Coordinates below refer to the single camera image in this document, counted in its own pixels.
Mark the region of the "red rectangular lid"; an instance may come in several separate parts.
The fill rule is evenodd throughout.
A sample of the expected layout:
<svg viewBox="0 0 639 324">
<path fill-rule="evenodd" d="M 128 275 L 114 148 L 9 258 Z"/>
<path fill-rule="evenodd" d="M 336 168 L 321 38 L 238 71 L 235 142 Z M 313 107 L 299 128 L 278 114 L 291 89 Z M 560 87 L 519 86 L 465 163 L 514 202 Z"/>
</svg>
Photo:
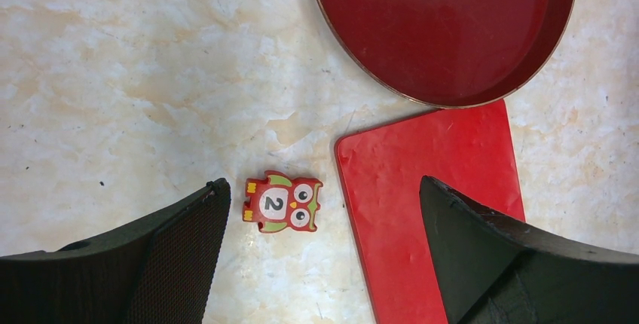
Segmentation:
<svg viewBox="0 0 639 324">
<path fill-rule="evenodd" d="M 445 323 L 423 220 L 430 180 L 524 220 L 504 101 L 428 112 L 351 133 L 335 159 L 378 323 Z"/>
</svg>

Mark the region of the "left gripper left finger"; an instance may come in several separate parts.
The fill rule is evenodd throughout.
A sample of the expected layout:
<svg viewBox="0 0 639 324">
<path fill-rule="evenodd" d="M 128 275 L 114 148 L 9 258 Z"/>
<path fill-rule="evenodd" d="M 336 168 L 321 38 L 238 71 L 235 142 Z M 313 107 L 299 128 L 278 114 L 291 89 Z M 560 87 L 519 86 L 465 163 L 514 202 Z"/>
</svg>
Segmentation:
<svg viewBox="0 0 639 324">
<path fill-rule="evenodd" d="M 3 323 L 200 323 L 231 208 L 225 179 L 54 252 L 1 259 Z"/>
</svg>

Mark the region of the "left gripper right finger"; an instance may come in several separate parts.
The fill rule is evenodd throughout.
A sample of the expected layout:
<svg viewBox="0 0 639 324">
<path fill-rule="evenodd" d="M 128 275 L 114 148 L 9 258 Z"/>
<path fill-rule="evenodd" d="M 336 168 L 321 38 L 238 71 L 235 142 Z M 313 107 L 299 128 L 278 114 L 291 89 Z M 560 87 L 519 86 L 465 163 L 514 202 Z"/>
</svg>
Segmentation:
<svg viewBox="0 0 639 324">
<path fill-rule="evenodd" d="M 450 323 L 636 323 L 638 256 L 514 219 L 436 178 L 420 207 Z"/>
</svg>

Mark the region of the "round dark red tray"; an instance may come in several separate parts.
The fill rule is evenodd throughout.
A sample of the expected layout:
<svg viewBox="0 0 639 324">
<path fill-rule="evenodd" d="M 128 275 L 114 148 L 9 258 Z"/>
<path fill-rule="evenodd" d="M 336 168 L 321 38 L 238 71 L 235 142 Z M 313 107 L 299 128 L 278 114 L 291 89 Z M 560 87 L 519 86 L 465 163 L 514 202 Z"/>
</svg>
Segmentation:
<svg viewBox="0 0 639 324">
<path fill-rule="evenodd" d="M 348 56 L 387 89 L 441 109 L 502 99 L 558 46 L 574 0 L 316 0 Z"/>
</svg>

